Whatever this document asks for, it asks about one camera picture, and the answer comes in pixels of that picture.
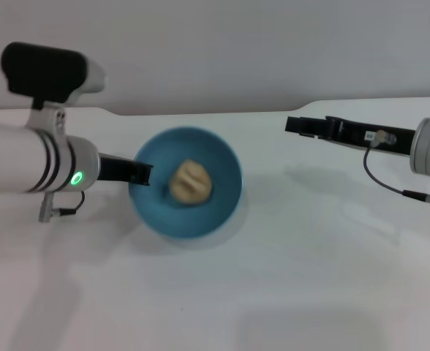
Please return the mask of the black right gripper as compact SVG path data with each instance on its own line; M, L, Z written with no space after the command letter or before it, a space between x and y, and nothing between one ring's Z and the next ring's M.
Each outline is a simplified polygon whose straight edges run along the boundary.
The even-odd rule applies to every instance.
M287 118L286 132L332 140L346 146L371 148L392 154L410 155L415 130L364 124L327 116L325 119Z

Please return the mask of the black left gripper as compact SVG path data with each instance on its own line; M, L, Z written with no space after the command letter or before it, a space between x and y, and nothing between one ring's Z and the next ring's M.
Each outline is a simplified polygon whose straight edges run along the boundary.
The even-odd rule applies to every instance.
M99 181L120 181L149 186L152 165L108 154L99 154Z

